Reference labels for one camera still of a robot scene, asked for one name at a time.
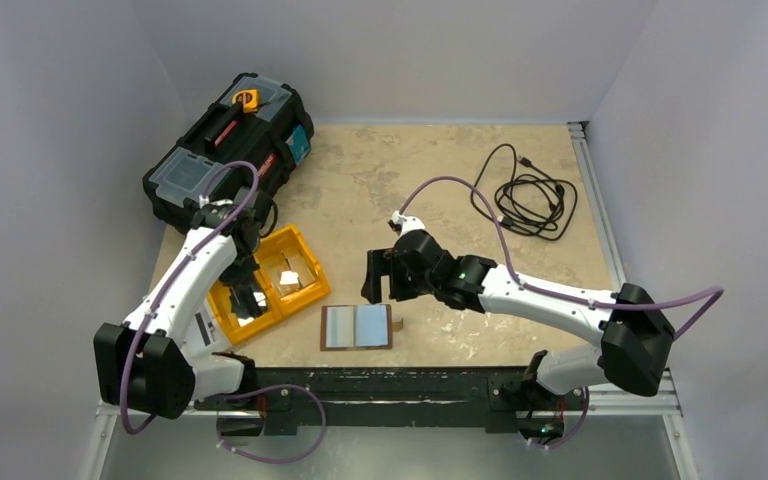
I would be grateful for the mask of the brown leather card holder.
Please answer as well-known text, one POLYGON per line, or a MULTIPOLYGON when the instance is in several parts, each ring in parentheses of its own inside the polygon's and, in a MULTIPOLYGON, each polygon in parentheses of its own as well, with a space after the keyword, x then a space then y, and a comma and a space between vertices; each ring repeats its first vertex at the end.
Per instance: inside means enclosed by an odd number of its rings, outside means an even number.
POLYGON ((321 309, 320 350, 389 350, 404 327, 389 304, 327 305, 321 309))

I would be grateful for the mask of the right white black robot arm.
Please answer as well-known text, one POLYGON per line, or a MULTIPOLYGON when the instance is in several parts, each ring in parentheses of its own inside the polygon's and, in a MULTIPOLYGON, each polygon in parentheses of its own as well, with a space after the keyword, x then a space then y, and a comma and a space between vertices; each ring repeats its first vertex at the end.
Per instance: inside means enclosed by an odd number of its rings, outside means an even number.
POLYGON ((625 283, 612 292, 540 280, 489 258, 455 257, 425 230, 368 251, 362 297, 381 302, 384 282, 396 302, 431 295, 454 310, 524 318, 581 339, 577 347, 532 358, 521 392, 536 407, 575 388, 606 383, 652 397, 676 337, 667 317, 637 285, 625 283))

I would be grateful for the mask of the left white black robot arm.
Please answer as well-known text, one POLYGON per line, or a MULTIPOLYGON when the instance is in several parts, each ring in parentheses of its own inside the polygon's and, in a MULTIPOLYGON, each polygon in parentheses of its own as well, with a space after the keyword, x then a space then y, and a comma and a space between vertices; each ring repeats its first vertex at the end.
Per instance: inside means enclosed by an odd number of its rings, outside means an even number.
POLYGON ((220 396, 244 409, 257 399, 253 360, 229 351, 208 297, 215 286, 245 318, 264 313, 255 274, 260 231, 277 218, 271 196, 242 189, 192 218, 181 250, 158 284, 118 324, 102 324, 93 338, 100 396, 109 405, 175 419, 194 401, 220 396))

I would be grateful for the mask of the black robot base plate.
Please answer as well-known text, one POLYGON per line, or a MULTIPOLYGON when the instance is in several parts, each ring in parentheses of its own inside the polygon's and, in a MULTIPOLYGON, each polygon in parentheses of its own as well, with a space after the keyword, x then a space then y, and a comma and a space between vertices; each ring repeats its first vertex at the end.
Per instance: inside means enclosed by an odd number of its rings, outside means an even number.
POLYGON ((560 435, 583 410, 580 388, 559 397, 530 380, 526 367, 260 367, 243 392, 250 400, 210 398, 200 411, 250 412, 264 434, 300 426, 481 428, 487 433, 560 435))

